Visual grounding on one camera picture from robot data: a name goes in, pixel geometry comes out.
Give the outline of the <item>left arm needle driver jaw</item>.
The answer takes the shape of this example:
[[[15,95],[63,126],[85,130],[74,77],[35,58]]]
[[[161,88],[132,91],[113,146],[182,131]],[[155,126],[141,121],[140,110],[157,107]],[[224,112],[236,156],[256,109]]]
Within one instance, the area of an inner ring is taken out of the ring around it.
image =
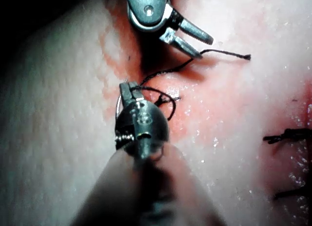
[[[121,103],[123,107],[127,107],[134,101],[129,82],[120,83],[119,85]]]
[[[144,99],[144,96],[141,92],[141,88],[137,82],[135,81],[128,82],[128,88],[129,88],[128,103],[141,101]]]

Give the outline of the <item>right arm needle driver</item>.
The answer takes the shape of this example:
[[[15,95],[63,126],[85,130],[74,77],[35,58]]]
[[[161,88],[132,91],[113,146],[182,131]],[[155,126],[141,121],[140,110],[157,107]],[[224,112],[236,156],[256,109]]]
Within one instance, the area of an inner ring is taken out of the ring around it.
[[[171,15],[168,0],[127,0],[130,22],[140,31],[156,32]]]

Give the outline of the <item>right arm needle driver jaw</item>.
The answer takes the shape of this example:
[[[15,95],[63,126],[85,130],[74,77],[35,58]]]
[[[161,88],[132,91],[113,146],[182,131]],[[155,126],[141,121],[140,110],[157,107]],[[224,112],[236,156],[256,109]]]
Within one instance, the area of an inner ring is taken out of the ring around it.
[[[169,18],[170,27],[175,31],[181,30],[182,32],[188,34],[189,36],[206,43],[208,45],[212,45],[214,42],[214,38],[210,36],[208,33],[191,23],[189,20],[184,18],[176,9],[173,8],[173,11]]]
[[[192,45],[188,44],[184,39],[178,37],[176,35],[176,31],[171,27],[167,27],[164,34],[162,34],[159,39],[178,49],[192,59],[203,58],[202,54],[197,51]]]

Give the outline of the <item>left arm needle driver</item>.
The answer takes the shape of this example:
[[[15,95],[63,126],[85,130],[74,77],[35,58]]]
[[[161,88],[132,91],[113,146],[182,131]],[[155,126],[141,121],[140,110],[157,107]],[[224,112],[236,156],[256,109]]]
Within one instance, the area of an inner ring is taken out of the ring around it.
[[[169,141],[169,126],[162,111],[147,100],[132,102],[117,117],[116,149],[144,160],[156,154]]]

